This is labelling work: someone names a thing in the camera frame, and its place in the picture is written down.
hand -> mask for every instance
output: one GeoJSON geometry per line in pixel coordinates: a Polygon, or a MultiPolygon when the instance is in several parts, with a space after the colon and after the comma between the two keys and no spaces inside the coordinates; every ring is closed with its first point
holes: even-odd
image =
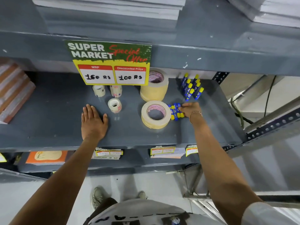
{"type": "Polygon", "coordinates": [[[201,108],[199,106],[199,103],[197,102],[188,102],[188,103],[184,103],[182,104],[181,107],[178,108],[182,113],[185,114],[186,117],[190,117],[190,114],[193,111],[200,111],[201,112],[201,108]]]}
{"type": "Polygon", "coordinates": [[[108,128],[107,114],[103,115],[103,121],[99,117],[99,114],[94,106],[89,104],[83,108],[81,114],[81,135],[84,140],[86,137],[92,137],[96,140],[101,140],[108,128]]]}

person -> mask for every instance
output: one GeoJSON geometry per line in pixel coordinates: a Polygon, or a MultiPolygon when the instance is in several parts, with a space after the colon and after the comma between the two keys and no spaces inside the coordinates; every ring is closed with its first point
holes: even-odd
{"type": "MultiPolygon", "coordinates": [[[[233,160],[214,138],[197,102],[179,108],[190,119],[195,131],[201,166],[213,203],[229,225],[296,224],[264,203],[250,188],[233,160]]],[[[99,117],[95,107],[87,104],[81,114],[83,142],[77,151],[33,194],[10,222],[10,225],[67,224],[73,204],[84,181],[93,151],[107,132],[108,118],[99,117]]],[[[221,224],[206,216],[183,209],[139,199],[117,203],[103,200],[100,188],[92,194],[96,209],[85,225],[198,225],[221,224]]]]}

tape roll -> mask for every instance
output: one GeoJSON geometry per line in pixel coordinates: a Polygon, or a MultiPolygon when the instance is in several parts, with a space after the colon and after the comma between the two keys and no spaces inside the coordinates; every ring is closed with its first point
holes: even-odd
{"type": "Polygon", "coordinates": [[[102,97],[105,95],[105,87],[104,85],[93,85],[93,91],[96,96],[102,97]]]}
{"type": "Polygon", "coordinates": [[[165,127],[171,119],[171,111],[167,104],[161,101],[153,100],[144,104],[142,107],[142,122],[145,126],[151,129],[161,129],[165,127]],[[163,114],[161,120],[154,120],[149,117],[149,112],[151,110],[159,110],[163,114]]]}
{"type": "Polygon", "coordinates": [[[115,98],[120,97],[122,95],[122,85],[111,85],[110,93],[115,98]]]}
{"type": "Polygon", "coordinates": [[[110,99],[107,104],[113,113],[119,113],[122,110],[122,104],[119,99],[110,99]]]}
{"type": "Polygon", "coordinates": [[[146,102],[151,100],[162,101],[169,85],[167,74],[156,68],[150,68],[149,82],[147,86],[141,86],[140,95],[146,102]]]}

white tile floor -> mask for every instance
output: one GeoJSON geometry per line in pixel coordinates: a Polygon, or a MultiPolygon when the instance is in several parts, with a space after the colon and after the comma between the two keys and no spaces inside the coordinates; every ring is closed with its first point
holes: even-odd
{"type": "MultiPolygon", "coordinates": [[[[4,193],[7,194],[7,188],[5,191],[1,191],[4,187],[3,185],[6,184],[0,185],[0,198],[2,198],[2,195],[4,196],[4,193]]],[[[9,196],[14,197],[12,201],[10,200],[11,204],[6,208],[6,213],[0,214],[0,221],[5,222],[2,224],[10,222],[41,183],[23,182],[9,183],[9,185],[14,186],[9,194],[9,196]]],[[[187,212],[204,214],[201,209],[195,207],[189,200],[182,198],[182,194],[187,191],[186,178],[183,172],[174,174],[152,172],[133,175],[98,176],[85,178],[71,212],[68,225],[82,225],[86,218],[91,215],[93,209],[90,203],[90,194],[93,188],[98,185],[101,185],[107,195],[118,202],[136,198],[138,192],[143,190],[148,199],[175,205],[187,212]]]]}

white t-shirt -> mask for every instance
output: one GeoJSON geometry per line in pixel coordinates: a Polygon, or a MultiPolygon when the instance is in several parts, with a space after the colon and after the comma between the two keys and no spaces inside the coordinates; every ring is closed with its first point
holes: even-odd
{"type": "MultiPolygon", "coordinates": [[[[203,215],[153,200],[133,199],[107,208],[90,225],[221,225],[203,215]]],[[[251,204],[242,218],[242,225],[297,225],[266,203],[251,204]]]]}

